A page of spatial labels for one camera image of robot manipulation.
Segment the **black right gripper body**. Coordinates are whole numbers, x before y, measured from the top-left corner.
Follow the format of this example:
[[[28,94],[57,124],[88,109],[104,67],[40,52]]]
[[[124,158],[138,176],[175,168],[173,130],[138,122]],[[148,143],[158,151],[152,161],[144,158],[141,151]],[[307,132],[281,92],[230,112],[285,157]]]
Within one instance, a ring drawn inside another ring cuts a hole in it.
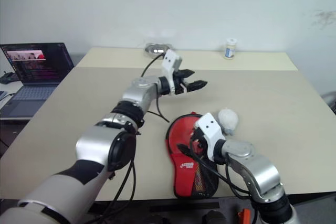
[[[191,147],[194,150],[194,153],[199,157],[207,157],[207,148],[208,144],[205,139],[205,134],[199,128],[194,129],[191,136]]]

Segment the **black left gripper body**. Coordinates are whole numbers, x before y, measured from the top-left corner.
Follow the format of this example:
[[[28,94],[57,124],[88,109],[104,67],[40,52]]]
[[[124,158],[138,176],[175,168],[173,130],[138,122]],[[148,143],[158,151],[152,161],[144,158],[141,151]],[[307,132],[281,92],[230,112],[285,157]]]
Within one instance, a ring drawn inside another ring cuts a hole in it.
[[[174,82],[174,94],[182,94],[184,93],[184,89],[182,84],[184,83],[185,78],[179,77],[179,70],[173,72],[173,82]]]

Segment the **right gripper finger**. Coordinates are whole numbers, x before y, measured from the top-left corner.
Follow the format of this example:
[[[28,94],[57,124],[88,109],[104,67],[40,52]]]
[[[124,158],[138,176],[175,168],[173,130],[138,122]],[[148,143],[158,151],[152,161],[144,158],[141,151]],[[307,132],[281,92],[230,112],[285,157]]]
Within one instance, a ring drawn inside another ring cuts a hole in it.
[[[196,156],[196,153],[192,152],[191,149],[185,144],[177,144],[176,147],[185,156],[188,156],[188,157],[195,157]]]

